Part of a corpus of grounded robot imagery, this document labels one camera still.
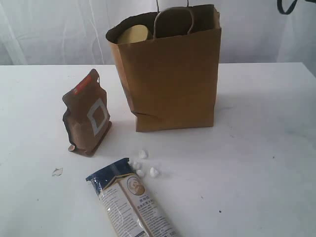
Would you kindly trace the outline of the noodle packet blue and white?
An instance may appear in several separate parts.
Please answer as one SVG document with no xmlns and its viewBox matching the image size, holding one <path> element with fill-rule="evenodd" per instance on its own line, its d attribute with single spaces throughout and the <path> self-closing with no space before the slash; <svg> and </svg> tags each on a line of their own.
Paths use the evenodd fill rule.
<svg viewBox="0 0 316 237">
<path fill-rule="evenodd" d="M 176 237 L 177 231 L 144 186 L 140 177 L 122 158 L 86 178 L 119 237 Z"/>
</svg>

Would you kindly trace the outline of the white background curtain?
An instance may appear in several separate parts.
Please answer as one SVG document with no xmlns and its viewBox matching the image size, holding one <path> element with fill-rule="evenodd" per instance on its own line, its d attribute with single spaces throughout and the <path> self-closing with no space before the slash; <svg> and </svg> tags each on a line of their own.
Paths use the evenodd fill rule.
<svg viewBox="0 0 316 237">
<path fill-rule="evenodd" d="M 316 6 L 282 15 L 275 0 L 214 0 L 222 63 L 316 63 Z M 3 0 L 2 65 L 112 64 L 106 32 L 122 20 L 184 0 Z"/>
</svg>

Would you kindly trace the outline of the clear jar with gold lid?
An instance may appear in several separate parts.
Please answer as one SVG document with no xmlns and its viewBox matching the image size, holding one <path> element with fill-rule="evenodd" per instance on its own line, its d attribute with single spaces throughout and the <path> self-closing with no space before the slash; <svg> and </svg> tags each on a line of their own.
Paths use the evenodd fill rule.
<svg viewBox="0 0 316 237">
<path fill-rule="evenodd" d="M 145 25 L 134 25 L 126 29 L 117 39 L 117 44 L 136 43 L 153 38 L 152 33 Z"/>
</svg>

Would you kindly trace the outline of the brown paper shopping bag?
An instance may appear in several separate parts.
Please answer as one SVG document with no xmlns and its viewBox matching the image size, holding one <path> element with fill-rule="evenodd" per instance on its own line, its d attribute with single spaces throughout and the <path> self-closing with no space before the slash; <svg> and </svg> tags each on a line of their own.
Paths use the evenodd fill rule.
<svg viewBox="0 0 316 237">
<path fill-rule="evenodd" d="M 117 44 L 134 25 L 152 39 Z M 136 131 L 212 127 L 221 45 L 213 4 L 131 16 L 106 33 Z"/>
</svg>

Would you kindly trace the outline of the brown kraft coffee pouch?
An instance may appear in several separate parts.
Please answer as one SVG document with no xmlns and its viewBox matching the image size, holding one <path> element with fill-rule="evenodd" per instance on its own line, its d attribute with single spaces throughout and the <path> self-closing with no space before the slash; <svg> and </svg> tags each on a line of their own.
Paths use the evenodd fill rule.
<svg viewBox="0 0 316 237">
<path fill-rule="evenodd" d="M 67 109 L 63 122 L 70 152 L 91 157 L 112 126 L 107 108 L 107 92 L 100 85 L 96 69 L 63 95 Z"/>
</svg>

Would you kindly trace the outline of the torn clear plastic scrap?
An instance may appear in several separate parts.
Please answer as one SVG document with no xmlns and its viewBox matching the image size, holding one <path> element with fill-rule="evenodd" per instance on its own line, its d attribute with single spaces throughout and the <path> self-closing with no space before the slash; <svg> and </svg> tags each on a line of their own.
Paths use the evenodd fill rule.
<svg viewBox="0 0 316 237">
<path fill-rule="evenodd" d="M 52 172 L 52 177 L 59 177 L 63 173 L 63 168 L 55 168 L 55 170 Z"/>
</svg>

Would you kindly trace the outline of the white crumpled paper bit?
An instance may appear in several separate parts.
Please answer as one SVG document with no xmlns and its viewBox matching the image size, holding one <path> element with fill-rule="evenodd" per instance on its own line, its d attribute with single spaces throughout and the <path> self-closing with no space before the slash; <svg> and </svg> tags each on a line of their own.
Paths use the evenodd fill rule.
<svg viewBox="0 0 316 237">
<path fill-rule="evenodd" d="M 138 154 L 139 159 L 147 159 L 148 152 L 146 150 L 140 150 Z"/>
<path fill-rule="evenodd" d="M 152 178 L 158 177 L 158 176 L 159 176 L 159 171 L 156 170 L 154 167 L 151 167 L 151 168 L 150 168 L 150 176 L 151 176 Z"/>
<path fill-rule="evenodd" d="M 145 175 L 145 173 L 141 169 L 136 170 L 136 174 L 141 178 Z"/>
<path fill-rule="evenodd" d="M 134 161 L 133 164 L 132 164 L 132 168 L 135 171 L 141 170 L 142 169 L 142 163 Z"/>
</svg>

